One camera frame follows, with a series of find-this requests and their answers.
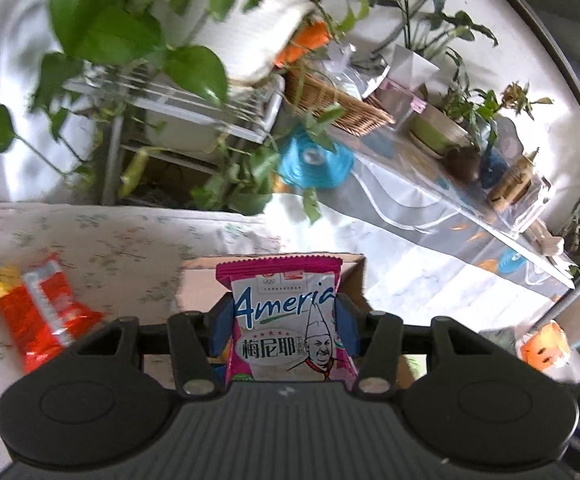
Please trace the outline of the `pink white Ameria packet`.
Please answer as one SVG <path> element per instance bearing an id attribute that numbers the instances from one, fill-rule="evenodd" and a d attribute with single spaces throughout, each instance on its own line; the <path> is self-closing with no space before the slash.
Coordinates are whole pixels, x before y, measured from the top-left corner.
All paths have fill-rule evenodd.
<path id="1" fill-rule="evenodd" d="M 233 299 L 228 382 L 341 382 L 353 360 L 335 330 L 343 261 L 293 255 L 220 263 L 215 278 Z"/>

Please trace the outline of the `white cardboard box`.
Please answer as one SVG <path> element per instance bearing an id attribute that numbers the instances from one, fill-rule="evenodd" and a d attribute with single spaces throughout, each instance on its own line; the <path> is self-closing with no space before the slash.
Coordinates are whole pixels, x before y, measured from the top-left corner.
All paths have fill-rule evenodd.
<path id="1" fill-rule="evenodd" d="M 354 254 L 202 257 L 183 264 L 179 310 L 209 321 L 217 374 L 234 382 L 341 382 L 352 387 L 378 312 Z"/>

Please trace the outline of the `floral tablecloth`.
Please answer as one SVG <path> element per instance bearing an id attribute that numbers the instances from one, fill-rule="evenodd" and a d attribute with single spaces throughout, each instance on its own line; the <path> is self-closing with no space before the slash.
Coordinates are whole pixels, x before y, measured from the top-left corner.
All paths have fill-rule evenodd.
<path id="1" fill-rule="evenodd" d="M 276 254 L 280 242 L 259 217 L 75 205 L 0 204 L 0 266 L 21 270 L 59 257 L 78 301 L 106 320 L 137 316 L 157 324 L 176 310 L 184 261 L 205 256 Z M 22 361 L 0 316 L 0 395 Z M 0 440 L 0 471 L 9 463 Z"/>

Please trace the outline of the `orange-red snack packet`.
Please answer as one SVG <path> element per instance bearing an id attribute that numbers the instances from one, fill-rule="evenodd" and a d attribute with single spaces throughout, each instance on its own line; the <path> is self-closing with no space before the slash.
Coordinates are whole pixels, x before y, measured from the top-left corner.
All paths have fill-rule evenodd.
<path id="1" fill-rule="evenodd" d="M 104 316 L 75 299 L 55 254 L 25 272 L 21 281 L 0 298 L 0 314 L 28 374 L 85 336 Z"/>

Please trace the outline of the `grey patterned side tablecloth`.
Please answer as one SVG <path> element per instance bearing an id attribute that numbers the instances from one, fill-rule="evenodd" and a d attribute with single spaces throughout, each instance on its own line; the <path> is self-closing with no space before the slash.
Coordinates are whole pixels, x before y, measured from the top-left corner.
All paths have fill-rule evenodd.
<path id="1" fill-rule="evenodd" d="M 317 198 L 316 221 L 301 193 L 277 193 L 268 203 L 264 220 L 281 249 L 362 255 L 370 306 L 409 324 L 447 315 L 472 330 L 528 327 L 573 288 L 524 240 L 361 154 L 343 183 Z"/>

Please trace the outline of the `orange toy figure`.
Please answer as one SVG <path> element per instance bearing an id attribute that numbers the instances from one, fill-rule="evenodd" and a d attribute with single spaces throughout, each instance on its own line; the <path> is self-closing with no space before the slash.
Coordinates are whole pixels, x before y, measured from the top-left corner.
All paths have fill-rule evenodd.
<path id="1" fill-rule="evenodd" d="M 544 372 L 568 361 L 570 344 L 562 327 L 550 321 L 522 341 L 518 355 L 530 367 Z"/>

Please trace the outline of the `blue round object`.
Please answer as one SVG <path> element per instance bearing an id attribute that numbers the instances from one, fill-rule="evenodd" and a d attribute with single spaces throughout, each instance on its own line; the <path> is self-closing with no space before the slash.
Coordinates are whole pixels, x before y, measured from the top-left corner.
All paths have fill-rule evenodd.
<path id="1" fill-rule="evenodd" d="M 337 188 L 351 174 L 353 152 L 340 143 L 329 151 L 296 127 L 281 148 L 278 171 L 282 181 L 295 188 Z"/>

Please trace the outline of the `dark brown teapot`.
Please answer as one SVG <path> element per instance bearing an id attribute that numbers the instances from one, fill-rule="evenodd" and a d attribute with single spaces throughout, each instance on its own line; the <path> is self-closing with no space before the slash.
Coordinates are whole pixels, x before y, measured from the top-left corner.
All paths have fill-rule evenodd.
<path id="1" fill-rule="evenodd" d="M 444 156 L 444 166 L 456 180 L 471 184 L 480 175 L 480 151 L 473 145 L 453 146 Z"/>

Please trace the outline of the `wooden doll figurine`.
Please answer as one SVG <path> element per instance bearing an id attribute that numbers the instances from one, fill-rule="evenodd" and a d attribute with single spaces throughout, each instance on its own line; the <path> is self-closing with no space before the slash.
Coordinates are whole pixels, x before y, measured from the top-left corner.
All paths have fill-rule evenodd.
<path id="1" fill-rule="evenodd" d="M 532 181 L 534 162 L 538 153 L 539 150 L 536 148 L 528 155 L 521 155 L 490 189 L 487 201 L 492 209 L 503 212 L 521 195 Z"/>

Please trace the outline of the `green ceramic bowl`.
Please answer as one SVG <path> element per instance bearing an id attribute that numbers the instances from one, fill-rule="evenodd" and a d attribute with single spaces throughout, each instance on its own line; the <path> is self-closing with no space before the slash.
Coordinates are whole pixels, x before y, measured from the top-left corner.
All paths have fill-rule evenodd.
<path id="1" fill-rule="evenodd" d="M 470 144 L 468 133 L 431 104 L 413 115 L 409 134 L 413 142 L 437 159 L 443 158 L 450 148 Z"/>

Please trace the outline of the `wicker basket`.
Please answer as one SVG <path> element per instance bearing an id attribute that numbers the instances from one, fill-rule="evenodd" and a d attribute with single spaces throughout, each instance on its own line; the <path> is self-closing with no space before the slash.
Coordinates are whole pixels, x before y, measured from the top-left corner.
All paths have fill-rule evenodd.
<path id="1" fill-rule="evenodd" d="M 367 100 L 353 98 L 331 82 L 300 70 L 289 70 L 285 74 L 285 97 L 293 110 L 311 112 L 315 117 L 338 105 L 342 111 L 331 124 L 352 136 L 365 136 L 376 128 L 396 124 L 394 117 L 374 96 Z"/>

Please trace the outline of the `white metal plant stand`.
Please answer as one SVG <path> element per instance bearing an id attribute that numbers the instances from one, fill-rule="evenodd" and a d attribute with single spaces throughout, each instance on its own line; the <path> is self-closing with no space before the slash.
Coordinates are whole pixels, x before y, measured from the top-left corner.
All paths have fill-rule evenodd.
<path id="1" fill-rule="evenodd" d="M 284 79 L 272 74 L 254 87 L 235 90 L 228 103 L 216 107 L 175 86 L 164 75 L 139 67 L 111 76 L 102 68 L 69 80 L 64 88 L 99 105 L 123 101 L 125 112 L 111 120 L 101 204 L 118 200 L 124 159 L 141 148 L 156 146 L 152 156 L 175 166 L 214 174 L 219 165 L 216 145 L 223 141 L 232 156 L 254 148 L 270 136 L 281 109 Z"/>

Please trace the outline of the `green pothos plant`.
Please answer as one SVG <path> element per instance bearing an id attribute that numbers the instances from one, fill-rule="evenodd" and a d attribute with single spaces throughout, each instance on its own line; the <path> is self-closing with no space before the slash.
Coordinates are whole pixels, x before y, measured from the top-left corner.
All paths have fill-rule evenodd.
<path id="1" fill-rule="evenodd" d="M 281 0 L 43 0 L 60 49 L 46 53 L 37 71 L 30 113 L 43 113 L 60 136 L 66 115 L 66 81 L 86 67 L 107 67 L 117 74 L 149 65 L 180 90 L 223 107 L 239 78 L 228 73 L 221 51 L 235 50 L 231 18 L 259 15 Z M 367 0 L 349 9 L 344 21 L 333 21 L 321 0 L 299 0 L 321 16 L 320 42 L 348 32 L 364 18 Z"/>

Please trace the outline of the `white refrigerator with green logo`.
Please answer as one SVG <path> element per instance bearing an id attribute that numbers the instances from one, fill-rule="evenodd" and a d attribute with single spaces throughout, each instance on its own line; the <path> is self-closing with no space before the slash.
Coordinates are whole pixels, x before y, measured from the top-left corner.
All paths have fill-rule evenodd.
<path id="1" fill-rule="evenodd" d="M 28 112 L 45 53 L 60 46 L 46 0 L 0 0 L 0 104 L 9 108 L 18 138 L 0 154 L 0 203 L 96 204 L 104 180 L 104 151 L 95 125 L 69 116 L 61 140 L 47 117 Z"/>

